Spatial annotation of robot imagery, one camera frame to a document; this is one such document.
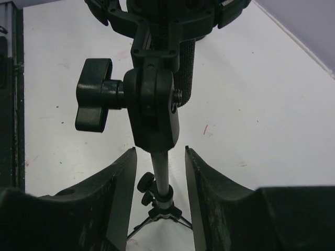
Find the white backdrop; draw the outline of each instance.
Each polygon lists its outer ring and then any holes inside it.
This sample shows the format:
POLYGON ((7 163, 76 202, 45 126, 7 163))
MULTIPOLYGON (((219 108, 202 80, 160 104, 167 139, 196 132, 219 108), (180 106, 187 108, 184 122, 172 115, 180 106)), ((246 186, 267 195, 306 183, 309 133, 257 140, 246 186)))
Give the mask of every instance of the white backdrop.
MULTIPOLYGON (((132 41, 101 25, 83 0, 28 7, 24 18, 26 190, 53 195, 133 146, 126 110, 111 111, 102 134, 74 127, 85 59, 111 58, 113 78, 123 79, 132 41)), ((175 202, 188 219, 186 145, 252 189, 335 183, 335 81, 266 14, 251 3, 198 42, 195 58, 192 98, 179 110, 181 135, 170 153, 175 202)), ((150 170, 138 149, 137 181, 150 170)), ((147 216, 140 200, 135 191, 129 229, 147 216)), ((193 235, 160 221, 127 249, 194 250, 193 235)))

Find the metal frame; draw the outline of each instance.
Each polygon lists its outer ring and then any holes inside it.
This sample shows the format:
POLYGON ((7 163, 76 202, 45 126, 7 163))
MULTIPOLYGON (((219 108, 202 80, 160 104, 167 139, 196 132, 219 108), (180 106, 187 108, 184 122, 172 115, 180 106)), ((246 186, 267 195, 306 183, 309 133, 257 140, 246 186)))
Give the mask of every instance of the metal frame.
POLYGON ((23 11, 0 4, 0 186, 25 190, 23 11))
POLYGON ((45 4, 50 2, 55 2, 59 0, 0 0, 0 4, 2 3, 9 3, 13 2, 18 9, 22 9, 24 7, 38 5, 38 4, 45 4))

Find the black tightening knob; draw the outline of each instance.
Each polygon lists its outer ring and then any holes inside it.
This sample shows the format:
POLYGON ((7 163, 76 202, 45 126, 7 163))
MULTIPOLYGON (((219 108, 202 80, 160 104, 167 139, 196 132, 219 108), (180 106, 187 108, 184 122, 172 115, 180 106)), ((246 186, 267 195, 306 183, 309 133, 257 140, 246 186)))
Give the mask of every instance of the black tightening knob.
POLYGON ((112 80, 111 59, 87 59, 77 85, 79 131, 103 132, 108 110, 125 108, 122 81, 112 80))
POLYGON ((145 194, 143 195, 143 198, 141 200, 142 205, 147 206, 151 202, 153 202, 153 196, 150 194, 150 192, 145 192, 145 194))
POLYGON ((152 186, 154 180, 154 174, 150 172, 145 173, 138 182, 137 190, 139 190, 141 193, 148 191, 148 189, 152 186))

